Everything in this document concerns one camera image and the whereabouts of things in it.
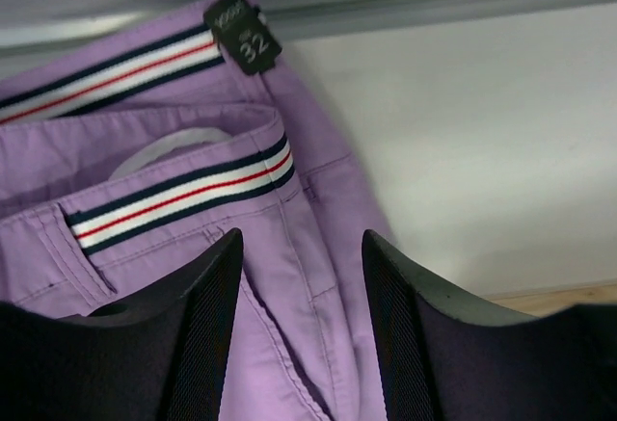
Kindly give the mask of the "purple trousers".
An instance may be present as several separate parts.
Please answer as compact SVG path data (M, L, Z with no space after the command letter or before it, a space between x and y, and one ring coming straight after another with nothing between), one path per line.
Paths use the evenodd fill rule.
M232 228L220 416L386 418L362 236L389 227L256 0L200 0L1 83L1 298L87 315Z

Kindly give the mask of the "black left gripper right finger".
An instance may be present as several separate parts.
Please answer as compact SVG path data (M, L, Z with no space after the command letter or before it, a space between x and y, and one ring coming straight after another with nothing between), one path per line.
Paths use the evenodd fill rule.
M543 318L479 298L378 233L362 267L390 420L612 420L616 308Z

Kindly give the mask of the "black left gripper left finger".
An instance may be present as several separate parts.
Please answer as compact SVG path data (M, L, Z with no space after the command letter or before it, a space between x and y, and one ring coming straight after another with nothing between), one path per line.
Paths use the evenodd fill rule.
M88 316L1 306L5 420L214 420L243 260L232 229L173 273Z

